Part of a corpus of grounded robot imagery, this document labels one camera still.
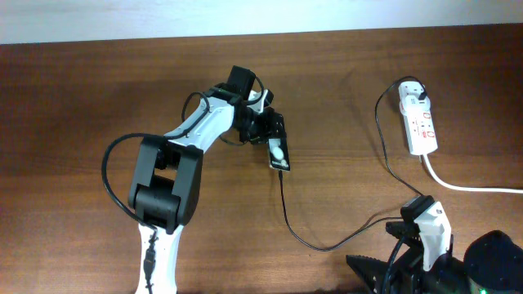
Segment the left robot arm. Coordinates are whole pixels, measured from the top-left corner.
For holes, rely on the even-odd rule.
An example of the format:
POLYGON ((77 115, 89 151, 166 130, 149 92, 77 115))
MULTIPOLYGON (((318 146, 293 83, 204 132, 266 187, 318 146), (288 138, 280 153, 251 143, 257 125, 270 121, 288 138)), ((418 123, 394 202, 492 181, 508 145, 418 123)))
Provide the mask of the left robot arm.
POLYGON ((177 129, 141 142, 128 198, 141 220, 136 292, 177 292, 179 242, 199 201, 203 156, 223 133, 234 128, 241 142, 266 144, 270 168, 290 171, 284 120, 271 108, 272 99, 268 89, 215 86, 177 129))

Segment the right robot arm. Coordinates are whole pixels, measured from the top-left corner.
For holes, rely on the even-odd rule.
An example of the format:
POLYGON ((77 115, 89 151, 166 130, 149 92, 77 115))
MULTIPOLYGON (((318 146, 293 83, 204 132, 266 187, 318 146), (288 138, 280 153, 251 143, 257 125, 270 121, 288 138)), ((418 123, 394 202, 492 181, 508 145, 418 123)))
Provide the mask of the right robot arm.
POLYGON ((386 231, 409 249, 393 261, 346 256, 346 263, 363 281, 368 293, 521 293, 522 248, 500 230, 482 235, 467 248, 464 258, 448 250, 423 268, 421 232, 403 221, 386 223, 386 231))

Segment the black smartphone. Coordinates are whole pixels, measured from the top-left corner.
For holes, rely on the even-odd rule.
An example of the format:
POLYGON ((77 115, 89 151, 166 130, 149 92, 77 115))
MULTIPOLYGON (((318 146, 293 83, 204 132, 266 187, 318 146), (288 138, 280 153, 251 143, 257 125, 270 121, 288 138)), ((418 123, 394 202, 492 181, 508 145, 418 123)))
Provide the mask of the black smartphone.
POLYGON ((285 138, 271 138, 268 140, 269 166, 275 170, 290 172, 291 165, 288 145, 285 138))

